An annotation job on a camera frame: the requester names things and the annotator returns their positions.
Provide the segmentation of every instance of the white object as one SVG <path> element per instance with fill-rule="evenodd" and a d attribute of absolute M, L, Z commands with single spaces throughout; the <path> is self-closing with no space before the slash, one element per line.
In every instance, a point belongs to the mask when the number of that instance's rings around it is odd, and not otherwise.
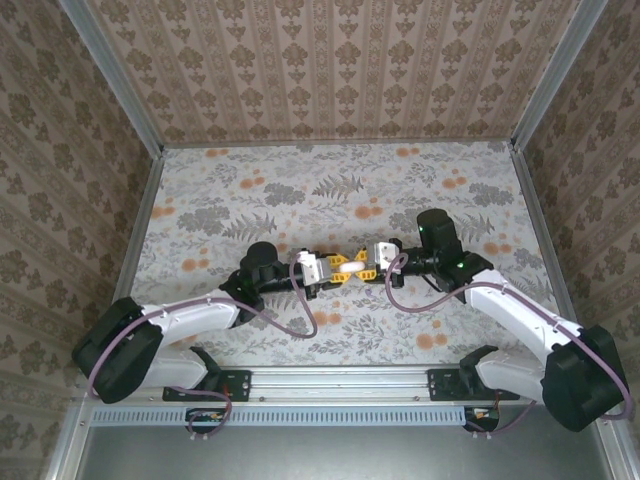
<path fill-rule="evenodd" d="M 544 367 L 537 360 L 498 350 L 482 357 L 476 365 L 476 371 L 488 388 L 508 390 L 542 403 L 540 380 L 544 378 Z"/>
<path fill-rule="evenodd" d="M 580 326 L 578 324 L 559 317 L 557 314 L 541 306 L 538 302 L 527 297 L 511 285 L 497 270 L 484 270 L 480 272 L 473 277 L 472 283 L 475 282 L 497 283 L 504 285 L 505 289 L 518 292 L 519 295 L 522 295 L 528 301 L 535 304 L 571 333 L 576 336 L 580 335 Z M 570 342 L 566 336 L 554 330 L 551 325 L 548 325 L 543 319 L 518 300 L 502 293 L 500 290 L 488 287 L 477 287 L 466 290 L 464 294 L 469 305 L 486 313 L 513 333 L 543 364 L 547 361 L 547 355 L 552 352 L 551 347 L 553 345 L 565 345 Z"/>
<path fill-rule="evenodd" d="M 565 320 L 547 310 L 538 302 L 524 295 L 511 285 L 496 270 L 484 270 L 473 277 L 473 282 L 490 282 L 504 286 L 504 290 L 513 290 L 525 297 L 537 308 L 544 311 L 557 323 L 576 336 L 580 335 L 580 326 Z M 565 345 L 569 340 L 554 329 L 545 320 L 504 291 L 489 287 L 476 287 L 465 291 L 469 305 L 486 313 L 513 333 L 536 356 L 537 361 L 509 355 L 505 352 L 492 352 L 482 357 L 476 365 L 476 371 L 482 383 L 492 389 L 508 390 L 523 397 L 542 402 L 544 365 L 547 355 L 554 345 Z"/>
<path fill-rule="evenodd" d="M 213 290 L 207 295 L 198 298 L 231 298 L 227 292 Z M 163 310 L 170 305 L 144 305 L 143 313 L 147 314 L 155 310 Z M 167 313 L 149 320 L 152 325 L 158 325 L 162 329 L 162 343 L 160 348 L 175 343 L 186 337 L 198 335 L 208 330 L 224 330 L 230 328 L 238 316 L 238 308 L 234 305 L 211 302 L 210 305 L 202 304 L 185 308 L 174 313 Z"/>
<path fill-rule="evenodd" d="M 302 265 L 302 279 L 305 286 L 328 282 L 331 279 L 328 258 L 317 258 L 314 253 L 303 250 L 298 253 L 298 263 Z"/>
<path fill-rule="evenodd" d="M 207 295 L 194 298 L 231 298 L 227 292 L 213 290 Z M 170 305 L 144 305 L 144 314 L 162 310 Z M 211 302 L 166 313 L 149 320 L 152 325 L 162 329 L 162 342 L 156 357 L 139 388 L 183 387 L 193 388 L 207 374 L 202 360 L 191 350 L 181 350 L 171 344 L 209 330 L 231 328 L 236 321 L 239 309 L 235 305 Z"/>
<path fill-rule="evenodd" d="M 361 272 L 365 268 L 366 268 L 366 265 L 364 262 L 353 261 L 353 262 L 343 263 L 338 267 L 338 271 L 340 273 L 356 273 L 356 272 Z"/>
<path fill-rule="evenodd" d="M 373 258 L 376 264 L 380 266 L 380 271 L 386 272 L 391 262 L 400 254 L 400 249 L 395 243 L 378 242 L 373 246 Z M 394 273 L 400 273 L 400 269 L 396 268 Z"/>

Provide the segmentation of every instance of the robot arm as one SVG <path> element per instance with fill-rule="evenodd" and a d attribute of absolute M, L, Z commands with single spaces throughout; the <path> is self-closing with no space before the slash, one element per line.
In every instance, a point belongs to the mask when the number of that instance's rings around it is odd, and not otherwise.
<path fill-rule="evenodd" d="M 480 385 L 543 402 L 551 415 L 572 431 L 582 430 L 623 400 L 621 389 L 610 374 L 575 343 L 586 345 L 628 390 L 613 338 L 605 329 L 599 326 L 585 329 L 560 318 L 519 292 L 487 260 L 463 251 L 453 221 L 444 210 L 427 210 L 417 220 L 421 248 L 402 250 L 399 241 L 390 240 L 397 248 L 390 252 L 390 257 L 400 253 L 408 256 L 401 271 L 391 274 L 397 277 L 395 283 L 403 285 L 405 275 L 430 275 L 447 293 L 476 284 L 459 291 L 456 297 L 500 323 L 537 359 L 511 356 L 496 347 L 482 347 L 460 362 L 461 372 L 466 369 L 467 375 L 475 376 L 464 379 L 467 388 Z"/>
<path fill-rule="evenodd" d="M 335 265 L 336 260 L 331 255 L 309 251 L 298 255 L 294 278 L 308 300 L 321 290 L 340 286 L 333 278 L 332 263 Z M 278 261 L 272 244 L 258 242 L 249 247 L 240 268 L 225 283 L 206 295 L 190 299 L 189 303 L 195 305 L 188 308 L 172 308 L 183 302 L 138 305 L 129 297 L 117 300 L 80 340 L 72 358 L 89 377 L 107 346 L 125 327 L 144 315 L 162 311 L 117 345 L 100 368 L 93 385 L 95 391 L 105 403 L 115 403 L 138 388 L 215 390 L 220 368 L 209 354 L 195 347 L 185 351 L 172 344 L 209 330 L 238 327 L 254 317 L 235 305 L 209 299 L 234 300 L 262 311 L 263 294 L 292 290 L 289 265 Z"/>

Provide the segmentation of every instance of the floral tablecloth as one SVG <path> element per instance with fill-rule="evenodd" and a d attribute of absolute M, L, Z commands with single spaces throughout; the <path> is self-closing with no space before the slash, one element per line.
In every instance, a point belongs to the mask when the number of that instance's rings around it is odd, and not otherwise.
<path fill-rule="evenodd" d="M 505 142 L 361 144 L 164 152 L 133 296 L 169 303 L 216 288 L 247 247 L 265 240 L 288 262 L 301 247 L 351 258 L 371 240 L 419 244 L 415 219 L 439 207 L 465 248 L 557 310 Z M 419 306 L 439 295 L 408 278 L 396 298 Z M 265 296 L 267 313 L 308 331 L 295 294 Z M 480 345 L 522 351 L 489 317 L 458 301 L 434 313 L 394 309 L 383 286 L 352 278 L 311 302 L 317 337 L 298 340 L 260 320 L 211 331 L 204 346 L 222 365 L 363 365 L 457 362 Z"/>

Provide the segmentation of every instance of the wall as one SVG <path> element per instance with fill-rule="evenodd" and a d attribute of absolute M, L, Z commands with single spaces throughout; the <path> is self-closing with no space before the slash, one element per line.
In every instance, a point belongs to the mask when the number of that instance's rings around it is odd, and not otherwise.
<path fill-rule="evenodd" d="M 164 143 L 511 135 L 578 0 L 91 0 Z"/>
<path fill-rule="evenodd" d="M 640 4 L 610 0 L 525 156 L 581 322 L 640 395 Z M 640 422 L 636 420 L 640 431 Z"/>
<path fill-rule="evenodd" d="M 0 478 L 37 478 L 149 157 L 56 2 L 0 2 Z"/>

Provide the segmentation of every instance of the metal bar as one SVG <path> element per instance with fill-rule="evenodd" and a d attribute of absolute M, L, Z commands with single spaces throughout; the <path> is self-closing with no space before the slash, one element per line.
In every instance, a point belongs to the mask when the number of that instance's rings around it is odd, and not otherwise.
<path fill-rule="evenodd" d="M 524 197 L 527 209 L 529 210 L 529 216 L 531 217 L 531 223 L 533 224 L 533 231 L 538 239 L 542 259 L 547 267 L 547 274 L 549 275 L 549 281 L 551 282 L 551 289 L 553 290 L 556 302 L 558 303 L 560 315 L 567 320 L 579 323 L 573 304 L 571 303 L 567 284 L 562 276 L 560 262 L 558 262 L 556 251 L 553 248 L 551 235 L 549 234 L 549 229 L 547 228 L 544 213 L 542 213 L 542 207 L 540 206 L 540 201 L 538 200 L 538 195 L 533 185 L 533 180 L 529 173 L 529 167 L 527 167 L 524 154 L 521 150 L 515 150 L 511 145 L 509 146 L 509 151 L 511 152 L 513 166 L 516 169 L 516 176 L 520 182 L 522 196 Z"/>
<path fill-rule="evenodd" d="M 353 366 L 353 367 L 245 367 L 251 370 L 251 394 L 247 403 L 258 407 L 306 406 L 479 406 L 486 401 L 432 401 L 427 387 L 427 370 L 453 368 L 455 365 Z M 84 388 L 78 389 L 82 401 Z M 94 407 L 102 402 L 84 399 Z M 526 405 L 528 400 L 504 402 Z M 211 407 L 219 402 L 164 402 L 162 389 L 141 389 L 118 406 L 198 406 Z"/>
<path fill-rule="evenodd" d="M 154 160 L 151 164 L 147 185 L 144 188 L 142 201 L 140 202 L 140 208 L 138 209 L 138 215 L 136 216 L 136 221 L 133 224 L 127 253 L 125 254 L 122 262 L 122 270 L 120 270 L 118 283 L 116 283 L 116 288 L 113 292 L 113 301 L 126 297 L 131 293 L 133 281 L 138 269 L 138 262 L 140 261 L 140 253 L 142 252 L 142 247 L 144 245 L 144 238 L 147 234 L 147 227 L 149 226 L 149 219 L 151 218 L 151 212 L 153 211 L 153 202 L 155 201 L 156 193 L 158 193 L 158 188 L 160 187 L 163 168 L 164 157 Z"/>
<path fill-rule="evenodd" d="M 98 65 L 109 87 L 118 99 L 129 121 L 153 160 L 161 155 L 162 137 L 147 114 L 144 104 L 135 93 L 120 62 L 116 59 L 109 41 L 89 7 L 89 2 L 60 0 L 82 41 L 89 49 L 93 61 Z"/>
<path fill-rule="evenodd" d="M 640 460 L 631 440 L 629 423 L 598 420 L 595 430 L 602 442 L 604 456 L 613 478 L 640 479 Z"/>
<path fill-rule="evenodd" d="M 511 138 L 517 151 L 524 150 L 531 139 L 606 4 L 607 0 L 588 0 L 578 5 L 576 13 L 562 35 L 547 69 L 513 131 Z"/>
<path fill-rule="evenodd" d="M 509 138 L 505 137 L 487 137 L 482 139 L 469 139 L 468 137 L 451 137 L 451 138 L 424 138 L 424 137 L 407 137 L 407 138 L 345 138 L 330 140 L 264 140 L 251 142 L 219 142 L 219 143 L 167 143 L 164 145 L 166 150 L 185 150 L 192 148 L 222 148 L 222 147 L 295 147 L 298 145 L 314 146 L 314 145 L 394 145 L 398 143 L 444 143 L 454 142 L 465 145 L 478 142 L 509 142 Z"/>
<path fill-rule="evenodd" d="M 69 455 L 69 448 L 72 445 L 71 437 L 78 424 L 78 415 L 80 414 L 80 407 L 69 407 L 67 414 L 64 417 L 62 428 L 60 429 L 60 435 L 56 443 L 56 448 L 51 455 L 51 461 L 49 463 L 49 470 L 45 476 L 45 480 L 56 480 L 62 478 L 60 476 L 62 466 L 66 457 Z"/>
<path fill-rule="evenodd" d="M 191 407 L 97 407 L 91 427 L 186 426 Z M 225 426 L 369 427 L 369 426 L 461 426 L 464 407 L 264 407 L 238 405 Z M 217 422 L 195 421 L 194 426 Z"/>

